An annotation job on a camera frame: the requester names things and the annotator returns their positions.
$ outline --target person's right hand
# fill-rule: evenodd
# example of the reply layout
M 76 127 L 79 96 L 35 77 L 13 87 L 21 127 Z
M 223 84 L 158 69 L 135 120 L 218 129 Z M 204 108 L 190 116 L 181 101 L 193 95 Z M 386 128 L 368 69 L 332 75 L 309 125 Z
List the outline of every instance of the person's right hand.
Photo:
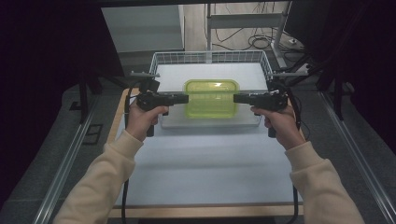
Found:
M 291 106 L 288 105 L 284 110 L 278 112 L 259 109 L 254 106 L 250 110 L 255 114 L 265 116 L 265 127 L 275 128 L 276 139 L 286 150 L 305 143 L 304 138 L 296 127 Z

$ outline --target lime green lid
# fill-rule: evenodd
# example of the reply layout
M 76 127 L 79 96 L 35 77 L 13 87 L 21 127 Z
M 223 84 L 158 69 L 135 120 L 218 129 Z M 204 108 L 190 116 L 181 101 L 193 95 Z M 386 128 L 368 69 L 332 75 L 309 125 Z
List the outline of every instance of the lime green lid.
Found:
M 233 80 L 192 79 L 184 84 L 184 92 L 189 95 L 187 118 L 228 119 L 237 112 L 233 95 L 239 92 L 239 85 Z

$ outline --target sweater sleeve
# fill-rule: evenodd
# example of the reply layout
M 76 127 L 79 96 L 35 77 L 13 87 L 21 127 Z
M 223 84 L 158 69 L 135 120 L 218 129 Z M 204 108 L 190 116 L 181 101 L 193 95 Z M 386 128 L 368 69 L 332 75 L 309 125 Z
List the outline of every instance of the sweater sleeve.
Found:
M 103 154 L 70 191 L 53 223 L 106 223 L 142 146 L 125 130 L 115 142 L 105 144 Z
M 323 160 L 307 142 L 286 151 L 291 181 L 304 200 L 306 224 L 364 223 L 329 160 Z

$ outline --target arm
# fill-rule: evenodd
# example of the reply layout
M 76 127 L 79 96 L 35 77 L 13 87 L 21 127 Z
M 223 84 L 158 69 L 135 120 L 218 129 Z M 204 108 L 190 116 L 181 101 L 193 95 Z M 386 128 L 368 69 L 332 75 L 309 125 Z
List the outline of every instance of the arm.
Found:
M 104 153 L 71 190 L 54 223 L 106 223 L 122 184 L 134 170 L 134 155 L 143 146 L 149 125 L 166 111 L 167 107 L 159 106 L 144 112 L 131 104 L 126 129 L 115 142 L 105 144 Z
M 304 200 L 305 223 L 364 223 L 332 163 L 323 160 L 300 135 L 291 107 L 281 112 L 251 110 L 265 116 L 265 126 L 276 129 L 276 139 L 286 149 L 291 181 Z

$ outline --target black controller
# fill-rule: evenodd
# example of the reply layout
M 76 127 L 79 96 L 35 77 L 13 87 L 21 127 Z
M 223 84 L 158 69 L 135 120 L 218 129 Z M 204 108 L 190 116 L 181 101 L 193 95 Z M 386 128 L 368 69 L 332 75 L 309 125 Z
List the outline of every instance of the black controller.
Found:
M 274 91 L 274 92 L 266 92 L 263 94 L 234 94 L 233 102 L 238 104 L 248 104 L 253 105 L 257 108 L 278 111 L 286 108 L 288 105 L 288 95 L 285 92 Z M 274 128 L 270 128 L 268 130 L 269 137 L 276 137 L 276 130 Z
M 160 105 L 181 105 L 189 102 L 189 95 L 186 94 L 159 94 L 157 92 L 159 86 L 160 83 L 153 79 L 141 84 L 140 93 L 136 96 L 136 103 L 141 109 L 150 111 Z M 152 136 L 154 136 L 154 125 L 151 125 L 147 131 L 147 137 Z

